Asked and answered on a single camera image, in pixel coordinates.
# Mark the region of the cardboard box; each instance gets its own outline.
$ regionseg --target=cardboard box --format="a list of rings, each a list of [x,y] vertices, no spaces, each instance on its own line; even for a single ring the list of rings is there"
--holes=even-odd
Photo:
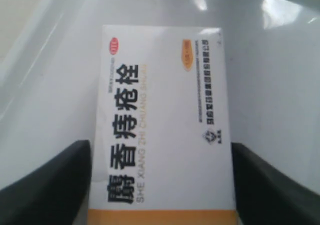
[[[235,225],[219,28],[106,25],[89,225]]]

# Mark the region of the white ceramic surface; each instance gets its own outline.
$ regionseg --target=white ceramic surface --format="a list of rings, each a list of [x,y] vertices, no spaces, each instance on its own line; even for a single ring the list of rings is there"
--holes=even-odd
[[[42,0],[0,67],[0,188],[75,140],[93,142],[102,25],[131,24],[222,27],[232,141],[320,193],[317,8],[318,0]]]

